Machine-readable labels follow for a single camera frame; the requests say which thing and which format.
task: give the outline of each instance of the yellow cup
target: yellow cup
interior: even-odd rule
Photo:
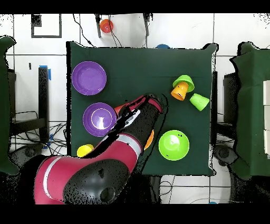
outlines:
[[[78,157],[84,157],[88,153],[90,153],[94,149],[94,146],[91,144],[82,145],[77,150],[77,156]]]
[[[183,101],[186,97],[188,91],[188,84],[186,82],[180,82],[175,86],[174,90],[171,92],[171,95],[176,99]]]

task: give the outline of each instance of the red robot arm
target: red robot arm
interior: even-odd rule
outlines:
[[[124,188],[162,113],[154,95],[127,105],[115,126],[84,158],[52,156],[35,178],[36,204],[110,204]]]

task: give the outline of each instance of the green cup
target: green cup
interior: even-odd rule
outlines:
[[[178,130],[170,130],[161,136],[158,147],[164,158],[176,161],[187,155],[189,140],[184,133]]]
[[[209,103],[209,99],[199,94],[193,94],[189,101],[199,110],[202,111]]]
[[[186,82],[188,84],[188,91],[191,92],[194,90],[194,83],[190,76],[183,74],[182,76],[179,76],[177,80],[175,80],[172,84],[172,86],[175,88],[175,86],[178,85],[179,82]]]

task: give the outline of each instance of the white box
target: white box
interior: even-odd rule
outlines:
[[[270,105],[264,106],[264,129],[270,130]]]
[[[270,130],[264,130],[264,152],[270,155]]]
[[[270,105],[270,80],[264,81],[264,105]]]

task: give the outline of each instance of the purple plate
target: purple plate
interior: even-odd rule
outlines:
[[[81,94],[90,96],[98,94],[106,84],[104,69],[93,61],[83,61],[72,72],[72,84]]]
[[[112,107],[102,102],[91,104],[83,114],[83,125],[93,136],[105,136],[116,123],[116,113]]]

